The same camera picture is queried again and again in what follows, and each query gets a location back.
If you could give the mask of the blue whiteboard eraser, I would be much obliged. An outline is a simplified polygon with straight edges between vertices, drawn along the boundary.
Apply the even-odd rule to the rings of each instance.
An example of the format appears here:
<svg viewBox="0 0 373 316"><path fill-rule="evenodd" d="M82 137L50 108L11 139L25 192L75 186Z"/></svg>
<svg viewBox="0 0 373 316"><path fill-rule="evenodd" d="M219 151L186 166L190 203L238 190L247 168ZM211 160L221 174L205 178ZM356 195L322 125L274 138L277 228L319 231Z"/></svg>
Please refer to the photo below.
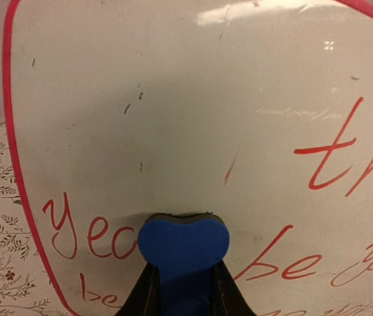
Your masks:
<svg viewBox="0 0 373 316"><path fill-rule="evenodd" d="M211 213L158 213L145 221L137 242L158 269L160 315L209 315L212 268L230 243L225 223Z"/></svg>

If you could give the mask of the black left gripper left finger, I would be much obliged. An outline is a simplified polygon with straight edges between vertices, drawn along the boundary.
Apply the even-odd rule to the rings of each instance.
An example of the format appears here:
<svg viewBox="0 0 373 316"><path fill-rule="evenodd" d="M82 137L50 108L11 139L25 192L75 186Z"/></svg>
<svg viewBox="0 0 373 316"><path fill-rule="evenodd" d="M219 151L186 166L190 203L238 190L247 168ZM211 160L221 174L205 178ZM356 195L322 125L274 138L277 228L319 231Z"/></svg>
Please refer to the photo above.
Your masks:
<svg viewBox="0 0 373 316"><path fill-rule="evenodd" d="M160 315L160 281L158 268L147 263L131 293L115 316Z"/></svg>

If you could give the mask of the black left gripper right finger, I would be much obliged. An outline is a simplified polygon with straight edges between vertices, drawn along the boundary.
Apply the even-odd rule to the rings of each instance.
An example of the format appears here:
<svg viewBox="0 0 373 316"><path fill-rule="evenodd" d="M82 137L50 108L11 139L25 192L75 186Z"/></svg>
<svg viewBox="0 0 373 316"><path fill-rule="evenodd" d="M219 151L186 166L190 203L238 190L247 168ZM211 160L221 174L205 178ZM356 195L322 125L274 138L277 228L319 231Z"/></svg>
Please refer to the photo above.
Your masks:
<svg viewBox="0 0 373 316"><path fill-rule="evenodd" d="M211 315L256 316L223 261L212 269Z"/></svg>

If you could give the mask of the pink framed whiteboard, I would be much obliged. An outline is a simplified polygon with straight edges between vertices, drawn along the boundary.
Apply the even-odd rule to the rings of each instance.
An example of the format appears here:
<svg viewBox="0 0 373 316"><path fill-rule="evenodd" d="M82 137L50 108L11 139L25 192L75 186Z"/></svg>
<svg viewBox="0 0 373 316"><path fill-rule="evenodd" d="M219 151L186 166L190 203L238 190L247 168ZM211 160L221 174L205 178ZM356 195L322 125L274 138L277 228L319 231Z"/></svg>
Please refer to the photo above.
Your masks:
<svg viewBox="0 0 373 316"><path fill-rule="evenodd" d="M11 1L26 220L71 315L112 315L154 213L212 213L259 315L373 315L373 5Z"/></svg>

